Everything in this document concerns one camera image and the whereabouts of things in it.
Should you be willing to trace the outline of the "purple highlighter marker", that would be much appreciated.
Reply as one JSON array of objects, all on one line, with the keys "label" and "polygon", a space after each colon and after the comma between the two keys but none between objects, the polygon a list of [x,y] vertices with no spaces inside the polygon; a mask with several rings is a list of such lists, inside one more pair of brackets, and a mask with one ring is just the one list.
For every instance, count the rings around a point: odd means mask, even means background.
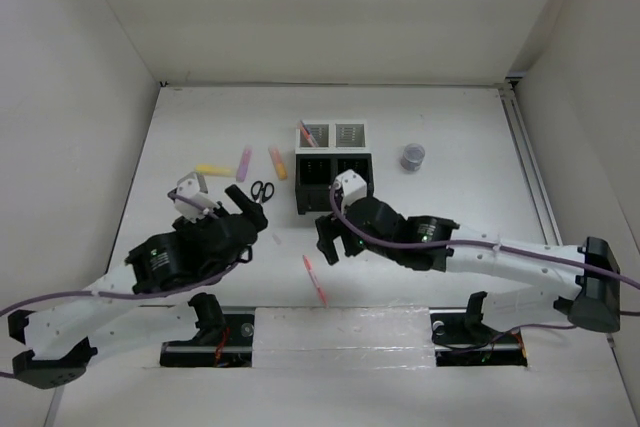
[{"label": "purple highlighter marker", "polygon": [[252,147],[246,146],[243,149],[240,163],[236,170],[236,181],[239,183],[244,182],[247,177],[251,156],[252,156]]}]

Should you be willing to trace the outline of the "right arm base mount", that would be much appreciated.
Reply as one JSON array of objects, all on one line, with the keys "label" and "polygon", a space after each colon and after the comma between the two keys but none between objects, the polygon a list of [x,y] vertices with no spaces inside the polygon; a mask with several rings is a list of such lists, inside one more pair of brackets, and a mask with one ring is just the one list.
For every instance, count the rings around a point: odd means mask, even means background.
[{"label": "right arm base mount", "polygon": [[502,333],[483,323],[484,291],[470,296],[465,309],[437,308],[430,313],[437,367],[527,367],[519,330]]}]

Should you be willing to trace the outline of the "black slotted organizer box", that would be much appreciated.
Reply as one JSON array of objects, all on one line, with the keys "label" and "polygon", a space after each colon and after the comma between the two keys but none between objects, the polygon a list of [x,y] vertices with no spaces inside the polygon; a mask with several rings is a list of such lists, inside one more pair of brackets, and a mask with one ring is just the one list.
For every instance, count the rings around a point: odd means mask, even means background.
[{"label": "black slotted organizer box", "polygon": [[353,170],[367,183],[367,194],[374,193],[373,164],[370,153],[297,154],[295,199],[297,213],[329,212],[329,189],[335,177]]}]

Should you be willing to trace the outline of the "white slotted organizer box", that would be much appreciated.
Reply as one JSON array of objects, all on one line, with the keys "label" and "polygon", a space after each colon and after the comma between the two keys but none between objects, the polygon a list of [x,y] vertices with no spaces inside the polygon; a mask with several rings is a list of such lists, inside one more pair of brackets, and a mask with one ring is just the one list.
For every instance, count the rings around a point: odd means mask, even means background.
[{"label": "white slotted organizer box", "polygon": [[296,154],[351,154],[369,153],[370,143],[367,122],[354,119],[302,120],[313,136],[318,147],[308,145],[303,137],[299,122],[295,131]]}]

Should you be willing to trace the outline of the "red pen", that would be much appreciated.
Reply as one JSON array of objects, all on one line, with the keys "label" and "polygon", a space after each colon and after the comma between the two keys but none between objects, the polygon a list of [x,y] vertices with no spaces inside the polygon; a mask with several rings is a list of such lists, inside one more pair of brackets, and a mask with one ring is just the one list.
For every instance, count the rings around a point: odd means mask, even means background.
[{"label": "red pen", "polygon": [[309,278],[314,286],[314,289],[316,290],[316,293],[320,302],[322,303],[324,308],[327,308],[328,300],[327,300],[326,294],[320,285],[320,282],[315,274],[315,271],[313,270],[313,266],[310,259],[306,255],[303,255],[302,259],[303,259],[304,267],[309,275]]},{"label": "red pen", "polygon": [[308,145],[310,147],[317,148],[318,143],[315,137],[313,136],[313,134],[311,133],[311,131],[309,130],[309,128],[307,127],[307,125],[304,122],[300,121],[299,128]]}]

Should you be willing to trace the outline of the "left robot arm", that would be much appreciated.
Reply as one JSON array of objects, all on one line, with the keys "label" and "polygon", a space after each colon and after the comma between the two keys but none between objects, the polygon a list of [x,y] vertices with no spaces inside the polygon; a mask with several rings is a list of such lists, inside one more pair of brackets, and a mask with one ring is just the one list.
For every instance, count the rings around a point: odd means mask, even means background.
[{"label": "left robot arm", "polygon": [[77,380],[104,358],[137,345],[166,342],[185,329],[190,344],[213,345],[219,358],[230,337],[210,288],[253,258],[268,226],[263,205],[271,183],[256,181],[226,195],[230,213],[202,187],[181,183],[167,196],[179,212],[169,232],[133,248],[125,260],[79,291],[20,301],[2,310],[8,335],[24,346],[4,376],[48,390]]}]

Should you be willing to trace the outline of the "orange highlighter marker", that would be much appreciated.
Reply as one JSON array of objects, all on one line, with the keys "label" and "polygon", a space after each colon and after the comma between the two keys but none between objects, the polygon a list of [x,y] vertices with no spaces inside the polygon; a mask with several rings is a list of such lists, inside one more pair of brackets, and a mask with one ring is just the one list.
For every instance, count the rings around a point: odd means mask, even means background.
[{"label": "orange highlighter marker", "polygon": [[277,178],[280,181],[287,180],[288,172],[279,149],[276,146],[270,146],[268,148],[268,151],[269,151],[270,158],[271,158]]}]

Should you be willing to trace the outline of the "black handled scissors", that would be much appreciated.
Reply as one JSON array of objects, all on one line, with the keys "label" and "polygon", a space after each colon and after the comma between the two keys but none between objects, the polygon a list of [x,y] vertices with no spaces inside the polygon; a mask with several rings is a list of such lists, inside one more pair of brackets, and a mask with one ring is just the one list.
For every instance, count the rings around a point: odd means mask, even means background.
[{"label": "black handled scissors", "polygon": [[255,181],[251,185],[250,195],[252,200],[259,204],[268,202],[274,195],[275,187],[272,182],[268,181]]}]

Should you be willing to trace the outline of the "aluminium rail right side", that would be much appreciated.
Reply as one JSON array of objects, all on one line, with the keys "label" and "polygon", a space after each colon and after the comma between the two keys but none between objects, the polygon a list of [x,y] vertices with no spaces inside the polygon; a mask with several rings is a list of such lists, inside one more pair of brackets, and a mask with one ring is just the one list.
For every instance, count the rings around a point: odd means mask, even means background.
[{"label": "aluminium rail right side", "polygon": [[562,245],[562,236],[526,130],[514,82],[508,78],[497,89],[543,237],[549,243]]}]

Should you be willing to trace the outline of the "yellow highlighter marker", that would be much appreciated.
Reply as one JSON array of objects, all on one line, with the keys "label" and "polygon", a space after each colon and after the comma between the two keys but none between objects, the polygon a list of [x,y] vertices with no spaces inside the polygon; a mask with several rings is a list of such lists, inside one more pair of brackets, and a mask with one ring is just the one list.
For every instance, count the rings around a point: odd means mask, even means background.
[{"label": "yellow highlighter marker", "polygon": [[211,164],[198,164],[195,166],[194,171],[203,176],[229,177],[229,178],[236,176],[236,171],[234,169],[211,165]]}]

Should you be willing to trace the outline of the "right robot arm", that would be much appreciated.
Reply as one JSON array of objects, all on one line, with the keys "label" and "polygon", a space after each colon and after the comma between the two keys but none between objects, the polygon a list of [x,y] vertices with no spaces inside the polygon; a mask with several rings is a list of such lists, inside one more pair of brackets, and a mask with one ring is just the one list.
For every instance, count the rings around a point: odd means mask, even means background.
[{"label": "right robot arm", "polygon": [[483,341],[496,331],[553,322],[615,333],[620,320],[620,269],[607,241],[588,237],[580,245],[549,246],[499,240],[451,219],[403,217],[388,204],[365,197],[315,221],[317,248],[330,265],[372,252],[416,272],[473,273],[522,284],[504,294],[472,294],[462,328]]}]

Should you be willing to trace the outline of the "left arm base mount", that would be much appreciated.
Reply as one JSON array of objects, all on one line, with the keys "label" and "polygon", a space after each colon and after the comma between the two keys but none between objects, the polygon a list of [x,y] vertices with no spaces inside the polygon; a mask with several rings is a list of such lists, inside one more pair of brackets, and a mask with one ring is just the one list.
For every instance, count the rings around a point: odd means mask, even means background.
[{"label": "left arm base mount", "polygon": [[255,309],[223,309],[213,294],[195,295],[187,305],[195,313],[196,333],[188,340],[162,344],[165,368],[249,368],[252,366]]}]

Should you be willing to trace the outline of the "blue highlighter pen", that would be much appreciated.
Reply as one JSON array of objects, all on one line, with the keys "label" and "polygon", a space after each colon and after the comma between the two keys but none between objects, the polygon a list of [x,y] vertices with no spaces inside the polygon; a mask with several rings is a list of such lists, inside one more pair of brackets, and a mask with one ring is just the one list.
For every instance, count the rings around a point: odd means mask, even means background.
[{"label": "blue highlighter pen", "polygon": [[312,142],[313,136],[312,136],[311,132],[308,130],[308,127],[306,126],[306,124],[303,121],[300,121],[299,122],[299,127],[300,127],[300,130],[301,130],[302,134],[304,135],[305,139],[308,142]]}]

